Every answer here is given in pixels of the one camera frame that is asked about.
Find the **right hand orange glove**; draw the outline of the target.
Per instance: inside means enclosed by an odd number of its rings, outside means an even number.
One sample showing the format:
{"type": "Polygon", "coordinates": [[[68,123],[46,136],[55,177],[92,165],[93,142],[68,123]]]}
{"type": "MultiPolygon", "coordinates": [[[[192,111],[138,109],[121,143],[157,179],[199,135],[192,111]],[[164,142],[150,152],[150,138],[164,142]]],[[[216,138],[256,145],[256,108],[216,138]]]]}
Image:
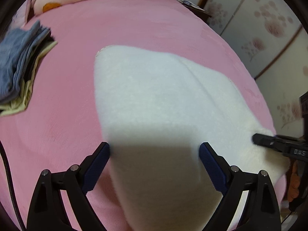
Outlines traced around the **right hand orange glove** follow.
{"type": "Polygon", "coordinates": [[[300,185],[301,177],[298,175],[298,162],[295,161],[292,167],[292,174],[290,177],[290,184],[287,193],[288,202],[292,202],[299,195],[298,187],[300,185]]]}

